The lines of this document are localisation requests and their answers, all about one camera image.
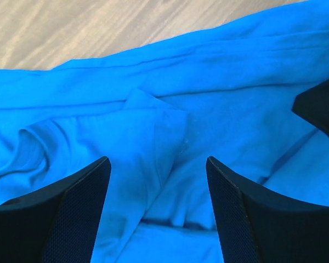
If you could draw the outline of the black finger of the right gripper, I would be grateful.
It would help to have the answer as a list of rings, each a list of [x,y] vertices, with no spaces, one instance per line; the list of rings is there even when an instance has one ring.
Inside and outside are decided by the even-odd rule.
[[[329,137],[329,79],[298,94],[292,112]]]

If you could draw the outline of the blue t shirt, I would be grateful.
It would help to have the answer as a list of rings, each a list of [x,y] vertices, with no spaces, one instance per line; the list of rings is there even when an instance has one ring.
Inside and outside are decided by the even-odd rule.
[[[0,70],[0,205],[107,157],[90,262],[225,262],[206,162],[329,207],[329,137],[292,112],[329,79],[329,1],[48,71]]]

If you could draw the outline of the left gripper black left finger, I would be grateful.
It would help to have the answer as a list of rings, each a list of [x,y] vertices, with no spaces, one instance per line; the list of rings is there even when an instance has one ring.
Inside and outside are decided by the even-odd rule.
[[[101,157],[0,205],[0,262],[90,262],[110,173]]]

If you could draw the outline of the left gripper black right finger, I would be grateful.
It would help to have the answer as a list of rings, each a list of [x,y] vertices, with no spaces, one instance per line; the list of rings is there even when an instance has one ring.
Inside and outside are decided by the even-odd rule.
[[[329,263],[329,207],[274,192],[214,157],[206,173],[225,262]]]

